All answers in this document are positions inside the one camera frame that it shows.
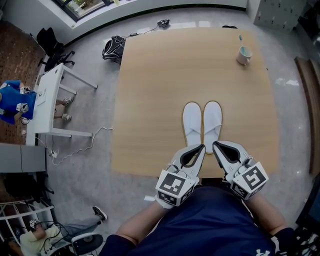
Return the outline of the wooden table with white legs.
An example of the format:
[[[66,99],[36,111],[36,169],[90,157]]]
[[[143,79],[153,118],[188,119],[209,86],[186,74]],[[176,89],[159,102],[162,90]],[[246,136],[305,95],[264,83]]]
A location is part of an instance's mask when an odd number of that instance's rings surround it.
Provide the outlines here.
[[[248,65],[237,62],[242,35]],[[279,169],[273,88],[253,32],[194,27],[126,40],[115,97],[112,170],[156,177],[186,146],[183,108],[216,101],[220,139],[245,147],[268,174]]]

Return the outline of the black backpack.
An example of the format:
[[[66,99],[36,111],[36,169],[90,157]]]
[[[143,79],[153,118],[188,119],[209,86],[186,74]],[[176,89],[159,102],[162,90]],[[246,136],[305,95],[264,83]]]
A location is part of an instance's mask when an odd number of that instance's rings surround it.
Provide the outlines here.
[[[122,62],[125,43],[126,39],[124,37],[118,35],[112,36],[102,51],[102,58],[120,65]]]

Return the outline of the grey cabinet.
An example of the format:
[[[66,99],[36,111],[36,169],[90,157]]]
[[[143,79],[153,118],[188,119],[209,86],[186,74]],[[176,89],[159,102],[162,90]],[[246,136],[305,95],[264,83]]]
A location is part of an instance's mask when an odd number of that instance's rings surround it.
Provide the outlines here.
[[[43,146],[0,143],[0,173],[35,173],[46,171]]]

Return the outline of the person's navy shirt torso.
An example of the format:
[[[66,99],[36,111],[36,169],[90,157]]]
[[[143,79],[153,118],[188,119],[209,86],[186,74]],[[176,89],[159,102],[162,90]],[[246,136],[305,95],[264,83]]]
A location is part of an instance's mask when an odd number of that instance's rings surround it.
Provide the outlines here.
[[[269,234],[242,201],[216,186],[200,186],[168,212],[137,245],[109,235],[98,256],[277,256],[293,250],[288,227]]]

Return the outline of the white office chair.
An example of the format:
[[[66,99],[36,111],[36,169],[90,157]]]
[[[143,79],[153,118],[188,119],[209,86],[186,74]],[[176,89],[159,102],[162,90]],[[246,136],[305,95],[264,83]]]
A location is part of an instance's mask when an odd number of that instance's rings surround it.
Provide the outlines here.
[[[98,249],[104,242],[101,234],[89,232],[71,239],[71,245],[77,256],[86,255]]]

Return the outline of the white slipper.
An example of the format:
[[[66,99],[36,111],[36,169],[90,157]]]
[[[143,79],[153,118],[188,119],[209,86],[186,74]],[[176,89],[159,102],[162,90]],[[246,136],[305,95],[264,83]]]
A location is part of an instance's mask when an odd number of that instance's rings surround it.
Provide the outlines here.
[[[218,102],[209,101],[203,111],[203,144],[206,154],[213,154],[213,143],[219,140],[222,128],[222,109]]]
[[[182,113],[182,127],[187,146],[202,142],[202,112],[196,102],[188,102]]]

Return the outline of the person's right forearm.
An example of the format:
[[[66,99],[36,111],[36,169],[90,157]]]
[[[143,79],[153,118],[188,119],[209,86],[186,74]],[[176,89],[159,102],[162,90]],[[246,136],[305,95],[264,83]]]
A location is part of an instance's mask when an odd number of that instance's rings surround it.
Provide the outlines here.
[[[269,203],[261,194],[255,194],[245,201],[252,215],[257,218],[259,224],[271,235],[287,228],[283,215]]]

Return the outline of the white paper sheet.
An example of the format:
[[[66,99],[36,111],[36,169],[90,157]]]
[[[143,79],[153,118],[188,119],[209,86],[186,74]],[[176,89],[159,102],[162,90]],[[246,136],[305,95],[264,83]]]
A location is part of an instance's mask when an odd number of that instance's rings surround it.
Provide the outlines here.
[[[44,88],[42,90],[39,90],[37,93],[36,105],[40,106],[41,104],[43,104],[46,101],[46,97],[47,97],[47,89]]]

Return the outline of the black tablet screen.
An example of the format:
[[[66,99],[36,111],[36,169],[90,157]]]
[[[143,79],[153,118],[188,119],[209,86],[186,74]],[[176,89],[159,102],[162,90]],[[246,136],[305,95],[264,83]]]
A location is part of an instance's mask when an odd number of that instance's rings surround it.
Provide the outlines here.
[[[314,233],[320,230],[320,174],[315,177],[309,197],[295,223]]]

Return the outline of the white small desk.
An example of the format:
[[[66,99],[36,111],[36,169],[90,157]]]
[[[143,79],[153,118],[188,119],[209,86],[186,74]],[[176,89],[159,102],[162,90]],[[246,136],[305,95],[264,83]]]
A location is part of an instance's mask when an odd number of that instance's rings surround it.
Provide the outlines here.
[[[25,144],[28,146],[34,146],[36,143],[36,134],[48,134],[52,136],[61,136],[71,138],[72,136],[82,136],[82,137],[92,137],[91,132],[82,132],[75,130],[67,130],[61,128],[54,128],[54,114],[56,108],[56,100],[59,90],[64,90],[73,95],[77,94],[77,91],[65,86],[61,83],[62,76],[68,74],[78,81],[97,89],[98,85],[91,80],[85,78],[83,75],[76,73],[64,64],[59,64],[52,70],[44,74],[41,79],[39,86],[37,88],[37,98],[38,91],[47,89],[46,101],[37,106],[35,102],[35,107],[33,111],[33,119],[29,121],[26,127],[26,139]]]

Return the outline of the white mug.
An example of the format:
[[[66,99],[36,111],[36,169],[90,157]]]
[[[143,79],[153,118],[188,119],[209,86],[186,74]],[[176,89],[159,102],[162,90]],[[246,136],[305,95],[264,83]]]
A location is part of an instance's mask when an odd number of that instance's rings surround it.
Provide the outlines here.
[[[246,66],[250,63],[252,55],[253,53],[249,47],[241,46],[239,48],[236,60],[239,64]]]

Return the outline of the black framed window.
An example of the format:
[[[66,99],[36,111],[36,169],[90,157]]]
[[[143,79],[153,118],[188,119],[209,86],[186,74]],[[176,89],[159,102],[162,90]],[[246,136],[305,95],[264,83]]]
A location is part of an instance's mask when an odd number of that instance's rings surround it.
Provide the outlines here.
[[[51,0],[75,22],[104,8],[116,7],[133,0]]]

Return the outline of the person's left forearm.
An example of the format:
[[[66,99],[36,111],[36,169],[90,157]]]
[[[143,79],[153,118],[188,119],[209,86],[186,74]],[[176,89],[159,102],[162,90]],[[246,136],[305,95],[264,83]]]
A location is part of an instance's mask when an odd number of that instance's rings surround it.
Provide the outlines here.
[[[153,230],[168,211],[158,202],[153,202],[124,222],[115,234],[137,245]]]

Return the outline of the white metal rack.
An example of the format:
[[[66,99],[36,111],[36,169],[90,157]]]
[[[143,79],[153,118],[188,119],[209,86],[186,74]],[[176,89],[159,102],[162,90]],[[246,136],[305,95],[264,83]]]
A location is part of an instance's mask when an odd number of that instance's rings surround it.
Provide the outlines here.
[[[14,240],[20,243],[20,235],[31,227],[30,220],[39,220],[46,224],[54,221],[54,205],[41,200],[18,200],[0,203],[0,240]]]

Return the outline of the black office chair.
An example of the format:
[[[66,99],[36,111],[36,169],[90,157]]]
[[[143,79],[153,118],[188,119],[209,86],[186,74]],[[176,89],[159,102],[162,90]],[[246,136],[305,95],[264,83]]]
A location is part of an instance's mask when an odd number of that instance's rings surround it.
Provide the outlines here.
[[[36,36],[38,45],[44,50],[48,56],[47,61],[40,60],[39,64],[44,65],[44,72],[48,72],[59,64],[74,65],[73,60],[68,60],[75,52],[72,50],[68,54],[64,54],[65,46],[57,41],[55,33],[51,27],[48,29],[42,28]]]

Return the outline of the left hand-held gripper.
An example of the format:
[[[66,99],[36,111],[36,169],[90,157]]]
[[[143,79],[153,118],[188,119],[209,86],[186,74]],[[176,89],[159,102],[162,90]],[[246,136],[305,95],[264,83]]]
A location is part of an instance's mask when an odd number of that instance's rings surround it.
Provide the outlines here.
[[[180,206],[199,183],[198,177],[206,154],[204,144],[178,150],[172,163],[162,170],[155,187],[155,200],[163,207]]]

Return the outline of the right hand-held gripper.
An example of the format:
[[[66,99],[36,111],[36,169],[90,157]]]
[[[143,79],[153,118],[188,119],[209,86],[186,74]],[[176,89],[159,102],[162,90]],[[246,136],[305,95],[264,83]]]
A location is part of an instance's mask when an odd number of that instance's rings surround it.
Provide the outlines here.
[[[225,179],[230,189],[241,199],[248,200],[269,180],[261,163],[248,156],[241,144],[219,140],[213,142],[212,150],[219,166],[226,173]]]

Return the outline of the grey lockers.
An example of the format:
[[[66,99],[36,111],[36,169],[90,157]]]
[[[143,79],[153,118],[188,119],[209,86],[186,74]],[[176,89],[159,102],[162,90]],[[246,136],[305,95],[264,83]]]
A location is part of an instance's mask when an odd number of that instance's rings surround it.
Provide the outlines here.
[[[307,0],[260,0],[253,24],[290,33],[298,24]]]

